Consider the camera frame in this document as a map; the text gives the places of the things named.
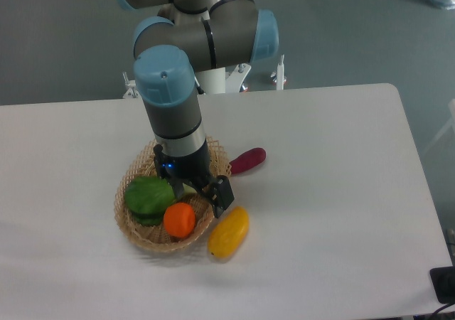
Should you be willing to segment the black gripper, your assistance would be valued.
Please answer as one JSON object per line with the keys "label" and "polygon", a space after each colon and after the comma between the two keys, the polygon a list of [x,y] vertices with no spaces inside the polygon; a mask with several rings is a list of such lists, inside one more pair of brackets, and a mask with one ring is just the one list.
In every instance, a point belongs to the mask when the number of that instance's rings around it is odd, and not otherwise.
{"label": "black gripper", "polygon": [[210,172],[210,153],[207,141],[202,147],[186,156],[169,156],[160,144],[154,151],[154,166],[159,178],[168,181],[175,199],[184,197],[183,183],[189,183],[209,202],[215,218],[219,218],[234,201],[234,193],[227,176],[214,177]]}

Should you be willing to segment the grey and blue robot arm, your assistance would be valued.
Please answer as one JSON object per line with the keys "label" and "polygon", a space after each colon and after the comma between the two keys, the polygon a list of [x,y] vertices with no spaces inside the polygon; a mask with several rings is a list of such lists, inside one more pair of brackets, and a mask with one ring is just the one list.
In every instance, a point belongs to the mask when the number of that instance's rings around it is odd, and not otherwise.
{"label": "grey and blue robot arm", "polygon": [[275,55],[274,14],[255,0],[118,0],[126,9],[159,7],[134,31],[136,88],[153,130],[154,164],[176,197],[190,186],[219,217],[232,204],[228,178],[209,169],[196,75]]}

